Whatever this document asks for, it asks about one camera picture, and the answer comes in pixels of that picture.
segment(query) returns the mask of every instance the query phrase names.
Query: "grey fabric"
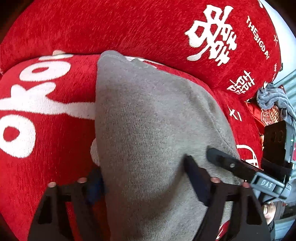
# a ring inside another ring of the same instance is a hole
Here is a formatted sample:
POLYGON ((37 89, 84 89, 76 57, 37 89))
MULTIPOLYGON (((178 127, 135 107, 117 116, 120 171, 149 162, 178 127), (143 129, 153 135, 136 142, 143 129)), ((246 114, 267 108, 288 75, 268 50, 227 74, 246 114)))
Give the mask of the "grey fabric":
POLYGON ((295 111, 284 90, 274 87, 273 83, 269 83, 266 88, 258 89, 257 103, 263 110, 271 109, 274 105, 277 105, 281 109, 281 121, 288 122, 296 129, 295 111))
MULTIPOLYGON (((98 61, 96 141, 112 241, 192 241, 206 207, 181 158, 239 184, 205 158, 207 146, 238 157, 221 109, 202 87, 115 51, 98 61)), ((230 217, 226 204, 223 222, 230 217)))

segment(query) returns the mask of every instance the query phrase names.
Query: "black plastic bracket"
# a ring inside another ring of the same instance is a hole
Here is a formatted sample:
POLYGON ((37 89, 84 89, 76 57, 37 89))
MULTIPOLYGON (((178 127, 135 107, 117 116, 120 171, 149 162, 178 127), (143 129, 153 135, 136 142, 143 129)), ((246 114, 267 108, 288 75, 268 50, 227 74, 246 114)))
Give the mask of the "black plastic bracket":
POLYGON ((82 240, 101 241, 102 235, 91 209, 88 189, 100 185, 100 172, 91 172, 85 183, 48 187, 31 223, 28 241, 74 241, 66 210, 72 202, 82 240))
POLYGON ((208 206, 193 241, 216 240, 224 205, 228 201, 233 201, 233 207, 228 231, 222 241, 271 240, 261 205, 251 188, 211 182, 207 171, 199 167, 192 156, 184 157, 184 169, 197 198, 208 206))

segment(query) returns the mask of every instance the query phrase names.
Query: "finger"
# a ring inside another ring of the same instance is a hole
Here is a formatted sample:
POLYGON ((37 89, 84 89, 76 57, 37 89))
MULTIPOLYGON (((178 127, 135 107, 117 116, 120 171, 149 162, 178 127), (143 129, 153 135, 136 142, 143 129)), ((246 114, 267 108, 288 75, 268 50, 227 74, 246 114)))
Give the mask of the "finger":
POLYGON ((243 182, 243 183, 242 183, 242 186, 243 186, 244 188, 250 188, 250 187, 251 187, 251 185, 250 185, 249 183, 247 183, 247 182, 243 182))
POLYGON ((220 183, 221 180, 219 178, 217 178, 217 177, 211 177, 211 182, 213 182, 213 183, 220 183))
POLYGON ((267 224, 270 224, 276 214, 276 207, 273 202, 271 202, 270 204, 265 204, 263 206, 263 214, 267 224))

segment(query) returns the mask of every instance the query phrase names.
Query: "white lettering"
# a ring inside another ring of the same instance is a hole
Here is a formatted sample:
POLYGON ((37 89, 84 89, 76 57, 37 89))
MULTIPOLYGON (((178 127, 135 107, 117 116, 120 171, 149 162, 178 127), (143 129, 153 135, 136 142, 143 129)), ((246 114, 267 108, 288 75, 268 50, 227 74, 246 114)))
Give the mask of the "white lettering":
POLYGON ((227 107, 228 107, 228 109, 229 109, 229 111, 230 111, 229 116, 233 116, 236 120, 238 120, 237 117, 236 117, 235 114, 234 114, 235 110, 234 110, 234 109, 231 110, 231 109, 229 108, 229 106, 227 106, 227 107))
POLYGON ((274 73, 274 75, 273 75, 273 77, 272 77, 272 81, 274 81, 275 76, 276 76, 276 73, 274 73))
POLYGON ((21 81, 46 81, 62 77, 69 72, 71 64, 65 61, 46 61, 35 63, 20 73, 21 81), (44 71, 33 73, 34 70, 47 68, 44 71))
POLYGON ((257 33, 258 30, 257 30, 257 28, 255 28, 255 26, 252 24, 251 19, 250 19, 249 16, 248 16, 248 19, 247 19, 246 23, 247 23, 247 24, 249 23, 249 24, 248 24, 248 28, 251 29, 251 32, 252 32, 253 35, 254 35, 254 40, 259 44, 259 47, 261 48, 262 52, 264 52, 264 54, 266 55, 266 59, 268 59, 268 58, 269 58, 268 51, 265 52, 266 47, 265 47, 265 45, 264 45, 264 42, 263 42, 263 41, 261 40, 261 38, 259 37, 259 34, 257 33))
POLYGON ((263 47, 263 41, 262 40, 259 42, 259 46, 260 46, 260 48, 263 47))
POLYGON ((220 239, 220 235, 221 235, 222 232, 223 232, 223 229, 221 229, 221 231, 219 232, 219 234, 218 234, 216 240, 219 240, 219 239, 220 239))
POLYGON ((237 114, 239 115, 239 120, 242 121, 242 118, 240 116, 240 113, 237 111, 237 114))
POLYGON ((51 100, 47 94, 54 91, 56 85, 46 82, 28 90, 20 85, 11 87, 11 97, 0 99, 0 110, 16 110, 45 115, 67 114, 76 118, 94 120, 93 102, 62 103, 51 100))
POLYGON ((259 6, 261 7, 261 8, 263 8, 263 5, 262 5, 262 3, 258 0, 258 3, 259 3, 259 6))
POLYGON ((204 41, 207 41, 207 45, 197 54, 188 56, 187 60, 197 61, 209 49, 209 59, 215 59, 215 61, 218 62, 217 66, 226 64, 229 61, 229 51, 226 51, 227 47, 224 46, 225 41, 226 44, 229 44, 229 50, 235 50, 237 47, 237 44, 235 43, 236 35, 233 31, 231 31, 232 26, 230 24, 225 24, 225 21, 232 10, 233 7, 226 6, 224 8, 223 16, 220 19, 222 9, 212 5, 207 5, 206 9, 204 10, 204 15, 207 19, 207 22, 195 20, 192 27, 187 32, 185 32, 185 35, 189 37, 189 45, 191 47, 198 48, 203 44, 204 41), (217 30, 214 34, 211 32, 212 25, 217 26, 217 30), (200 37, 196 35, 196 31, 199 27, 204 28, 200 37), (222 41, 215 42, 219 34, 222 35, 222 41))
POLYGON ((0 148, 7 154, 17 157, 28 157, 35 146, 36 131, 34 124, 28 118, 21 115, 6 115, 0 119, 0 148), (12 141, 6 141, 3 137, 7 127, 14 127, 20 133, 12 141))
POLYGON ((236 83, 233 82, 232 80, 230 80, 230 82, 232 83, 231 86, 229 86, 227 88, 227 90, 233 91, 237 94, 244 94, 246 93, 247 90, 249 90, 250 87, 252 87, 253 85, 255 85, 254 83, 254 79, 251 78, 250 76, 251 72, 247 72, 244 70, 244 74, 243 76, 239 76, 237 78, 236 83))
POLYGON ((237 145, 237 149, 247 149, 247 150, 251 151, 252 159, 246 159, 245 161, 247 163, 252 164, 253 166, 259 168, 257 157, 256 157, 255 152, 253 151, 253 149, 251 147, 249 147, 247 145, 237 145))
POLYGON ((278 41, 279 41, 279 40, 278 40, 278 38, 277 38, 277 35, 274 35, 274 42, 276 42, 276 44, 277 44, 278 41))
POLYGON ((257 35, 257 29, 256 28, 254 28, 253 34, 254 34, 254 36, 257 35))

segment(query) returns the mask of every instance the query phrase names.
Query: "red fabric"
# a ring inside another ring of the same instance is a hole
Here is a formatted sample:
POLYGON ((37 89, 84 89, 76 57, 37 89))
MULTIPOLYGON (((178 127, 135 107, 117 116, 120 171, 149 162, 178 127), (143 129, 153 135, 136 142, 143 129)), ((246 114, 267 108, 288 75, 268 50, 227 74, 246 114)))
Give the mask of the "red fabric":
POLYGON ((293 156, 292 156, 292 159, 293 159, 293 161, 296 161, 296 144, 294 145, 294 149, 293 149, 293 156))
POLYGON ((229 227, 229 223, 230 223, 230 221, 228 220, 227 222, 225 222, 224 224, 221 225, 221 227, 219 228, 219 232, 218 232, 218 236, 217 236, 216 240, 220 240, 220 238, 222 238, 223 235, 226 234, 228 227, 229 227))
MULTIPOLYGON (((0 81, 0 213, 20 241, 27 240, 49 182, 72 183, 95 167, 91 150, 93 142, 96 145, 93 104, 99 55, 54 58, 22 62, 0 81)), ((214 95, 189 74, 153 65, 188 78, 214 95)), ((75 240, 80 241, 73 208, 67 207, 75 240)), ((94 206, 94 212, 104 240, 109 240, 104 200, 94 206)))
POLYGON ((213 92, 230 124, 240 158, 260 167, 262 145, 255 120, 247 106, 229 93, 216 90, 213 92))
POLYGON ((179 69, 232 96, 244 86, 248 90, 238 97, 247 100, 275 78, 281 66, 277 41, 270 17, 257 0, 35 0, 0 45, 0 71, 53 50, 79 54, 117 50, 179 69), (222 23, 207 25, 214 17, 222 23), (195 32, 196 24, 205 28, 195 32), (217 28, 218 35, 211 40, 217 28), (205 49, 207 41, 212 47, 205 49), (221 53, 227 51, 220 62, 221 53), (199 60, 189 57, 197 53, 199 60))
POLYGON ((269 110, 261 109, 256 101, 245 102, 251 115, 254 117, 260 135, 264 135, 264 128, 280 121, 280 109, 274 105, 269 110))

